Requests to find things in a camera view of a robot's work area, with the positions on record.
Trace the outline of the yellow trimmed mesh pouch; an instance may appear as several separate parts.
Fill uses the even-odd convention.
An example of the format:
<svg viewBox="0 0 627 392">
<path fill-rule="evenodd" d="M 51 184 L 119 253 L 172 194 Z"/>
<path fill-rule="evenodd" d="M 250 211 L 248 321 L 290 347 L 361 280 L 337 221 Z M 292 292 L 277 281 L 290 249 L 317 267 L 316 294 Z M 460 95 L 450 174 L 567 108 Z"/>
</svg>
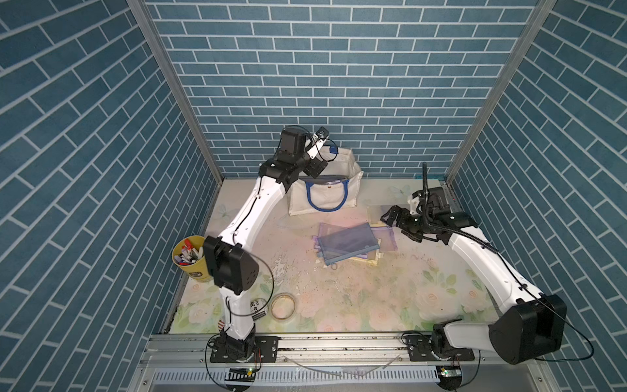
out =
<svg viewBox="0 0 627 392">
<path fill-rule="evenodd" d="M 372 227 L 385 226 L 381 217 L 391 209 L 391 205 L 370 205 L 367 206 L 367 217 Z"/>
<path fill-rule="evenodd" d="M 349 258 L 351 261 L 359 261 L 369 266 L 378 266 L 380 259 L 384 256 L 379 249 L 373 250 L 370 253 L 357 255 Z"/>
</svg>

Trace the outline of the small blue mesh pouch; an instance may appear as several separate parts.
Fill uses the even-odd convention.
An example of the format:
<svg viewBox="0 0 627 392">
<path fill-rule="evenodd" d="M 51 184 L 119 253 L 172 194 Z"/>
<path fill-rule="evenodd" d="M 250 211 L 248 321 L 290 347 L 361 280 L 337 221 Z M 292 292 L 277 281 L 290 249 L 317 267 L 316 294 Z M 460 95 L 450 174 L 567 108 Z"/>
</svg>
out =
<svg viewBox="0 0 627 392">
<path fill-rule="evenodd" d="M 317 244 L 327 266 L 354 256 L 367 255 L 380 248 L 368 223 L 349 228 L 321 223 Z"/>
</svg>

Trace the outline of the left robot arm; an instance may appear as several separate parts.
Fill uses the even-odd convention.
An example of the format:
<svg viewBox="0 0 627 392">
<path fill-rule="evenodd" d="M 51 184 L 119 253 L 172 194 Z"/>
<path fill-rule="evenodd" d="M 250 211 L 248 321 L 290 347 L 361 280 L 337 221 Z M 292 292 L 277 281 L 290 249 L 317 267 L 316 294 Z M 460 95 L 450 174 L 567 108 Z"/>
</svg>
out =
<svg viewBox="0 0 627 392">
<path fill-rule="evenodd" d="M 254 338 L 249 290 L 259 274 L 259 263 L 252 246 L 269 214 L 301 173 L 318 176 L 326 168 L 326 160 L 319 155 L 328 140 L 325 127 L 314 133 L 300 126 L 285 127 L 276 152 L 261 164 L 253 191 L 235 218 L 219 235 L 205 238 L 203 253 L 222 298 L 226 341 L 245 344 Z"/>
</svg>

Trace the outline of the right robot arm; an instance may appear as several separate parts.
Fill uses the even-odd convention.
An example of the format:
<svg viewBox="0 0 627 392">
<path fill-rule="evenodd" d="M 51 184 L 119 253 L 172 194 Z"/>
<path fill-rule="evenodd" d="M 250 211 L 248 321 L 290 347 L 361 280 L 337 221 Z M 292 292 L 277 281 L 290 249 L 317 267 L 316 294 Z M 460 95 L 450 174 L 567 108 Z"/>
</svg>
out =
<svg viewBox="0 0 627 392">
<path fill-rule="evenodd" d="M 467 212 L 452 211 L 443 188 L 418 190 L 408 202 L 408 207 L 391 207 L 381 222 L 415 242 L 449 246 L 488 289 L 501 313 L 494 323 L 456 319 L 434 325 L 430 344 L 436 356 L 491 351 L 508 364 L 520 364 L 560 350 L 567 306 L 559 296 L 544 294 L 516 271 Z"/>
</svg>

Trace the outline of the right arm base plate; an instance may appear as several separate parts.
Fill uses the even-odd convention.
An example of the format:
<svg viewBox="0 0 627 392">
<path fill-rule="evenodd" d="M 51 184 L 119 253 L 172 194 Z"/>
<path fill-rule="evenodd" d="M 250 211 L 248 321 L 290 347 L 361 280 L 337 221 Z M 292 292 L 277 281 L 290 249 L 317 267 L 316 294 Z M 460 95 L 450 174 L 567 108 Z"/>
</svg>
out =
<svg viewBox="0 0 627 392">
<path fill-rule="evenodd" d="M 400 341 L 407 350 L 411 362 L 472 362 L 475 355 L 469 349 L 457 349 L 449 345 L 445 337 L 439 334 L 406 332 Z"/>
</svg>

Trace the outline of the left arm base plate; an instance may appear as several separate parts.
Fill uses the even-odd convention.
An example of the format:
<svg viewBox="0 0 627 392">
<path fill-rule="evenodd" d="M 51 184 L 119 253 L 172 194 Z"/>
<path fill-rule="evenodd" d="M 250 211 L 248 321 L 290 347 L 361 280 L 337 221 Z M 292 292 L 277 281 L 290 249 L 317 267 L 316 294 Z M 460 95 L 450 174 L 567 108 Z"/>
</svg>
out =
<svg viewBox="0 0 627 392">
<path fill-rule="evenodd" d="M 207 349 L 207 357 L 213 364 L 262 362 L 275 363 L 279 350 L 277 336 L 253 336 L 244 340 L 228 335 L 218 336 Z"/>
</svg>

